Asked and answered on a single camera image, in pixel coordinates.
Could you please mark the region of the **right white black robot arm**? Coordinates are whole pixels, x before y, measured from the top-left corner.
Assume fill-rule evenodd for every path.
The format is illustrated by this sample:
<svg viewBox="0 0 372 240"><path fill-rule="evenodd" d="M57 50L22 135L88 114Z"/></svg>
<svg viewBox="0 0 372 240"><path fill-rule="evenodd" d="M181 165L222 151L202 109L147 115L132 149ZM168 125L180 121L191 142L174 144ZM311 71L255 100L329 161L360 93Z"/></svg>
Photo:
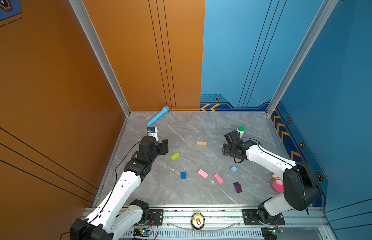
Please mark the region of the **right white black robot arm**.
<svg viewBox="0 0 372 240"><path fill-rule="evenodd" d="M321 198L323 190L307 162L295 162L275 155L262 148L259 143L244 141L239 132L226 134L222 154L243 162L257 163L275 174L283 182L283 191L258 206L255 220L262 225L276 222L277 216L290 211L307 211L310 204Z"/></svg>

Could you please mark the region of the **light blue cube block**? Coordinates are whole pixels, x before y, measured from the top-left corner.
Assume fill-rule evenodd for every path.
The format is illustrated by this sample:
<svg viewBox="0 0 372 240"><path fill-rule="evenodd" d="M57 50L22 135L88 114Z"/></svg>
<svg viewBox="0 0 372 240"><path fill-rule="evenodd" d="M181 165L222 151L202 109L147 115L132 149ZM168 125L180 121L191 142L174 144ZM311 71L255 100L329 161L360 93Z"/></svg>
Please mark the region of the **light blue cube block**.
<svg viewBox="0 0 372 240"><path fill-rule="evenodd" d="M238 169L237 169L236 166L232 166L232 167L230 168L230 170L231 170L232 173L236 173L236 172L238 171Z"/></svg>

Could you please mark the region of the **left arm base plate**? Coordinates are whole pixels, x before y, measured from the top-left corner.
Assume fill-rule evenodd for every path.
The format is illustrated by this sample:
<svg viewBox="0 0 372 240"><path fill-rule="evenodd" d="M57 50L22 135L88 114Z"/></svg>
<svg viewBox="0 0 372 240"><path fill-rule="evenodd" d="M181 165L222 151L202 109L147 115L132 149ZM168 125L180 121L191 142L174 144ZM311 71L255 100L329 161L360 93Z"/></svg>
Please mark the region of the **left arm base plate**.
<svg viewBox="0 0 372 240"><path fill-rule="evenodd" d="M137 223L139 226L149 226L154 224L155 226L161 226L164 219L164 210L163 209L150 209L144 211L141 220Z"/></svg>

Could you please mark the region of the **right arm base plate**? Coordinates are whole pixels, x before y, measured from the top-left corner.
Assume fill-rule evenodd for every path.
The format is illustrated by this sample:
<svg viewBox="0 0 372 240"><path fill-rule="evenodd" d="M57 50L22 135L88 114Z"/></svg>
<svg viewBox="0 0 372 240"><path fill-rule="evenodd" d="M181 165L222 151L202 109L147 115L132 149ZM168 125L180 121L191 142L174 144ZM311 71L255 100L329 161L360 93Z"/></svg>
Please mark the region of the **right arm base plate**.
<svg viewBox="0 0 372 240"><path fill-rule="evenodd" d="M284 216L282 213L271 216L265 210L259 209L243 209L242 217L244 224L249 225L285 225Z"/></svg>

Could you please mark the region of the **natural wood block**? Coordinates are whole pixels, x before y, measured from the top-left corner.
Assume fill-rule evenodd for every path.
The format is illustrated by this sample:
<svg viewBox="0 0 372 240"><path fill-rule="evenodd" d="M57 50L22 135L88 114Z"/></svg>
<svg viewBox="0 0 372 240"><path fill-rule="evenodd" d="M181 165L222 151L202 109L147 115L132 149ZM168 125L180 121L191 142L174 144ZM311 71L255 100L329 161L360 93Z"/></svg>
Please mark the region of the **natural wood block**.
<svg viewBox="0 0 372 240"><path fill-rule="evenodd" d="M207 146L208 143L207 143L207 142L197 141L197 142L196 142L196 145L197 145L197 146Z"/></svg>

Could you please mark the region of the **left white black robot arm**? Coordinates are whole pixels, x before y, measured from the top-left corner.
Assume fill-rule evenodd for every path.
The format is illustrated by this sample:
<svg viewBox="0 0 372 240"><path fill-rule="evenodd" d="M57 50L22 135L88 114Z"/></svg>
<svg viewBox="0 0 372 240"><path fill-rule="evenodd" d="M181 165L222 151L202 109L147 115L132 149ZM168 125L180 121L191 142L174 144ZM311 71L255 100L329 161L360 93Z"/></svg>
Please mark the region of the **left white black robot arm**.
<svg viewBox="0 0 372 240"><path fill-rule="evenodd" d="M144 201L134 200L122 214L120 210L150 173L156 158L169 152L169 141L160 143L153 136L144 136L137 145L139 149L116 177L106 198L85 219L74 221L68 232L71 240L118 240L133 225L148 220L150 205Z"/></svg>

